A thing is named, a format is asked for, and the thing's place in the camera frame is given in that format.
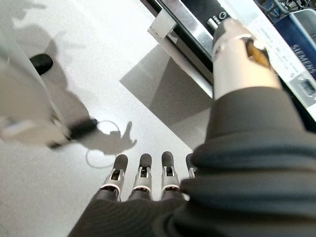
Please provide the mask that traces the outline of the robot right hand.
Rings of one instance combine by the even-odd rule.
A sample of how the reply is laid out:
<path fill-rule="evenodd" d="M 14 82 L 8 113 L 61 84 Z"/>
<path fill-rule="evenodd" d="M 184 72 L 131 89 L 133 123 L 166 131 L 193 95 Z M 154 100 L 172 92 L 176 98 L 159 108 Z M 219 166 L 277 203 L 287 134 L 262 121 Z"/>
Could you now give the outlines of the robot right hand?
<path fill-rule="evenodd" d="M 130 197 L 120 201 L 128 159 L 110 175 L 72 237 L 313 237 L 316 137 L 274 74 L 266 49 L 239 21 L 220 23 L 213 41 L 214 104 L 205 142 L 179 181 L 164 152 L 161 199 L 151 198 L 149 154 Z"/>

